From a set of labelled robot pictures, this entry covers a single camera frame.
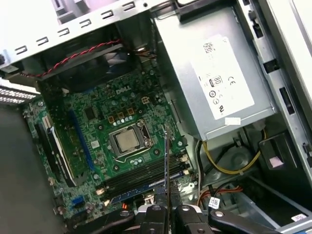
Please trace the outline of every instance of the cpu socket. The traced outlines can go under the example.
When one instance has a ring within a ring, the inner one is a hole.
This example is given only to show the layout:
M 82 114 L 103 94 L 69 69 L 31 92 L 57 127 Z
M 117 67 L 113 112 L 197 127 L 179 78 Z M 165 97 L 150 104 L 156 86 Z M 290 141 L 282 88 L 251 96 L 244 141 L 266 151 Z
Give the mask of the cpu socket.
M 115 159 L 119 160 L 125 156 L 132 156 L 145 151 L 153 145 L 142 119 L 137 123 L 110 133 L 109 140 L 116 155 Z

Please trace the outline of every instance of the ce mark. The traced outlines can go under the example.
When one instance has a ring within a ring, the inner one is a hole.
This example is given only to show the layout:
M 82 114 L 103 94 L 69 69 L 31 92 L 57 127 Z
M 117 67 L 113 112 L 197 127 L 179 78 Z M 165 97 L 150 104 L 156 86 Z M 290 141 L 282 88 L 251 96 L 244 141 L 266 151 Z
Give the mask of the ce mark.
M 236 84 L 236 82 L 234 81 L 234 77 L 229 77 L 228 81 L 230 82 L 230 85 Z

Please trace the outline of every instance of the yellow wire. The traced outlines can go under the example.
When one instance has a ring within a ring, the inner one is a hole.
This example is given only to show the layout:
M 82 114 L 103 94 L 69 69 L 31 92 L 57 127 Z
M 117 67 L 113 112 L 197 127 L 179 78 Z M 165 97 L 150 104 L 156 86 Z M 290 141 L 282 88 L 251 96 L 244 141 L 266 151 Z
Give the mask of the yellow wire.
M 263 130 L 264 132 L 264 139 L 267 138 L 267 133 L 265 130 Z M 208 147 L 207 147 L 207 142 L 204 142 L 203 144 L 203 147 L 204 147 L 204 151 L 210 161 L 211 164 L 213 164 L 219 171 L 221 171 L 222 173 L 225 173 L 225 174 L 229 174 L 229 175 L 237 175 L 237 174 L 240 174 L 246 170 L 248 170 L 249 168 L 252 167 L 252 165 L 257 161 L 257 159 L 259 158 L 259 156 L 261 155 L 261 152 L 260 150 L 256 153 L 256 155 L 253 157 L 253 159 L 250 161 L 250 163 L 248 163 L 248 165 L 246 165 L 245 167 L 243 167 L 242 169 L 240 170 L 236 170 L 236 171 L 230 171 L 230 170 L 227 170 L 227 169 L 224 169 L 222 167 L 219 167 L 218 165 L 216 165 L 216 163 L 214 162 L 214 160 L 212 159 L 209 151 L 208 151 Z

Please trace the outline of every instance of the blue expansion slot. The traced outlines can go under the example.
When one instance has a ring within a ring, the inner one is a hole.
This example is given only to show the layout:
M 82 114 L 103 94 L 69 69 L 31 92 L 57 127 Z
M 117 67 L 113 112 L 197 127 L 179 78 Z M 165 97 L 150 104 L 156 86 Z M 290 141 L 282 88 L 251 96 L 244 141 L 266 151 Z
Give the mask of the blue expansion slot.
M 183 175 L 184 175 L 183 172 L 179 172 L 177 174 L 174 174 L 174 175 L 170 176 L 170 179 L 177 179 L 177 178 L 179 178 L 179 177 L 181 177 Z M 131 190 L 129 192 L 126 192 L 124 194 L 115 196 L 115 197 L 112 198 L 111 204 L 115 204 L 115 203 L 118 203 L 120 201 L 127 200 L 128 198 L 131 198 L 131 197 L 134 197 L 134 196 L 136 196 L 138 194 L 141 194 L 143 192 L 149 191 L 149 190 L 151 190 L 151 189 L 153 189 L 153 188 L 163 184 L 164 182 L 165 182 L 165 179 L 162 179 L 160 181 L 157 181 L 157 182 L 154 182 L 154 183 L 151 183 L 151 184 L 146 184 L 146 185 L 144 185 L 144 186 L 142 186 L 140 188 L 133 189 L 133 190 Z
M 81 203 L 81 202 L 83 202 L 83 201 L 84 201 L 83 196 L 79 196 L 79 197 L 76 197 L 75 199 L 73 199 L 73 200 L 72 200 L 72 203 L 73 203 L 74 205 L 76 205 L 76 204 L 79 204 L 79 203 Z
M 79 123 L 78 123 L 78 119 L 75 115 L 75 112 L 73 110 L 70 110 L 69 111 L 69 115 L 70 117 L 72 118 L 73 122 L 74 122 L 74 127 L 75 127 L 75 130 L 77 132 L 77 135 L 79 137 L 79 141 L 81 143 L 81 146 L 83 148 L 83 151 L 84 153 L 86 154 L 86 158 L 87 158 L 87 163 L 89 165 L 89 168 L 91 171 L 94 171 L 94 164 L 93 164 L 93 160 L 92 160 L 92 157 L 91 157 L 91 154 L 90 154 L 90 151 L 88 149 L 88 145 L 86 143 L 86 141 L 84 140 L 84 137 L 83 137 L 83 134 L 82 134 L 82 131 L 80 129 L 80 126 L 79 126 Z

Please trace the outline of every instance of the red wire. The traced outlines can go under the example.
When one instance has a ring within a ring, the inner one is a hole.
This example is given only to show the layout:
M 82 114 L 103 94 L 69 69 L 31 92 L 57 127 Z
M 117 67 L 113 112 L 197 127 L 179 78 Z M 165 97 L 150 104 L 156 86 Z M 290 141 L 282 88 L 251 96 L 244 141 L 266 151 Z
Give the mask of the red wire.
M 94 51 L 95 49 L 101 47 L 101 46 L 104 46 L 104 45 L 111 45 L 111 44 L 114 44 L 114 43 L 118 43 L 120 42 L 120 39 L 117 39 L 117 40 L 112 40 L 112 41 L 109 41 L 109 42 L 103 42 L 101 44 L 98 44 L 98 45 L 95 45 L 93 47 L 91 47 L 90 49 L 87 49 L 85 51 L 82 51 L 82 52 L 79 52 L 79 53 L 76 53 L 76 54 L 73 54 L 71 55 L 70 57 L 67 57 L 65 59 L 63 59 L 62 61 L 58 62 L 57 64 L 55 64 L 53 67 L 51 67 L 48 71 L 42 73 L 42 74 L 37 74 L 37 75 L 33 75 L 33 74 L 25 74 L 25 73 L 22 73 L 21 75 L 22 76 L 31 76 L 31 77 L 43 77 L 49 73 L 51 73 L 52 71 L 56 70 L 58 67 L 60 67 L 61 65 L 63 65 L 64 63 L 68 62 L 69 60 L 73 59 L 73 58 L 76 58 L 78 56 L 81 56 L 81 55 L 85 55 L 87 53 L 90 53 L 92 51 Z

